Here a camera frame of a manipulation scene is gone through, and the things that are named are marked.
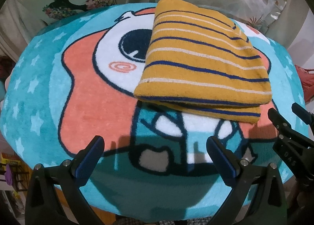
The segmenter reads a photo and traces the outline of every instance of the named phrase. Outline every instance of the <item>folded clothing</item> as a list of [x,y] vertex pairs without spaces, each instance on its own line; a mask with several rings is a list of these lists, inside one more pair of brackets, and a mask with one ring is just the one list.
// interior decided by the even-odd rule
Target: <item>folded clothing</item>
[[184,112],[256,123],[259,106],[272,98],[259,53],[221,13],[160,0],[134,96]]

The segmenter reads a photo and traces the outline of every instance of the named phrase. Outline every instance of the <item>screw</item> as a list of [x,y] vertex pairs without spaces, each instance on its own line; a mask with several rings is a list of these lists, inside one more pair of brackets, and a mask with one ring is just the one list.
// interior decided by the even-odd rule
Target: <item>screw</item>
[[271,167],[272,169],[276,169],[276,168],[277,168],[277,165],[276,165],[275,163],[270,163],[270,167]]
[[246,159],[241,159],[240,160],[241,165],[243,166],[247,166],[249,164],[249,162]]
[[40,169],[40,168],[41,168],[41,164],[37,164],[37,165],[34,166],[34,169],[35,169],[35,170],[38,170],[38,169]]
[[66,159],[65,161],[62,162],[62,165],[64,166],[69,166],[71,164],[71,160]]

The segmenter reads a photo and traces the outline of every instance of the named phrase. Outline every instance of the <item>folded yellow sweater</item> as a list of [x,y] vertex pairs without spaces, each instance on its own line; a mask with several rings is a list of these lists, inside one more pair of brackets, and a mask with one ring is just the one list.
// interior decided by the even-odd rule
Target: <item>folded yellow sweater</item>
[[160,0],[146,66],[134,91],[142,101],[256,123],[271,101],[267,71],[247,36],[221,13]]

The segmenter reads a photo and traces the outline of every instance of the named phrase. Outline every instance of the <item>red bag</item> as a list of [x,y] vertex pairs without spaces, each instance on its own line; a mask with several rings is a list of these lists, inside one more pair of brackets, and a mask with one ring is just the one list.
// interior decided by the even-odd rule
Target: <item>red bag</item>
[[301,80],[301,85],[304,93],[305,102],[309,102],[311,98],[314,96],[314,69],[304,69],[298,65],[295,65],[296,71]]

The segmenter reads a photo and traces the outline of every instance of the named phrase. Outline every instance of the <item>cartoon face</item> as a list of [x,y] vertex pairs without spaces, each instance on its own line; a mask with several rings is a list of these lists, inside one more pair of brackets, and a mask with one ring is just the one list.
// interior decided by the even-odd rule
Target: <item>cartoon face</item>
[[[201,176],[216,173],[206,151],[207,138],[216,135],[239,158],[254,161],[250,141],[277,136],[267,117],[273,102],[261,106],[260,121],[251,125],[186,114],[133,97],[144,70],[153,20],[154,8],[128,11],[111,28],[85,36],[65,50],[62,60],[72,87],[59,124],[62,146],[76,154],[101,135],[105,155],[127,151],[131,164],[140,170]],[[246,25],[241,27],[257,35]],[[259,53],[269,72],[269,59]],[[266,135],[265,127],[270,128]]]

